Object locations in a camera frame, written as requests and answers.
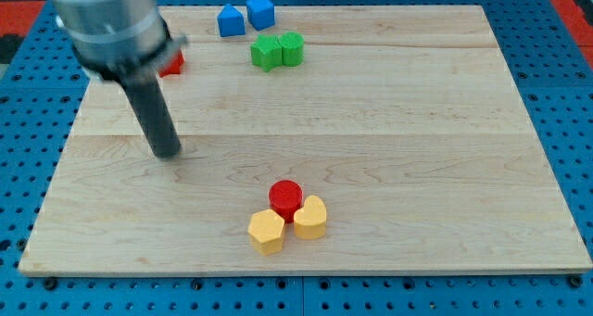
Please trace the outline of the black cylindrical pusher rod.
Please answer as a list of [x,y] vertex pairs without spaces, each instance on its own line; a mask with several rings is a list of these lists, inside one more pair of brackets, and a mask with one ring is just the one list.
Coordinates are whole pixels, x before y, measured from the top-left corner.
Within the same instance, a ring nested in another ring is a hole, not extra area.
[[125,77],[120,85],[154,156],[175,157],[182,145],[157,77],[154,74]]

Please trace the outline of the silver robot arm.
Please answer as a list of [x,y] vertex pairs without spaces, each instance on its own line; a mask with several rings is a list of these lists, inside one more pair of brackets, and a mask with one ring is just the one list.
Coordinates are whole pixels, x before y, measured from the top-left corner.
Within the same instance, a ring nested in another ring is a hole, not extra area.
[[182,145],[158,73],[179,55],[187,37],[170,35],[156,0],[51,1],[83,69],[122,88],[154,156],[175,157]]

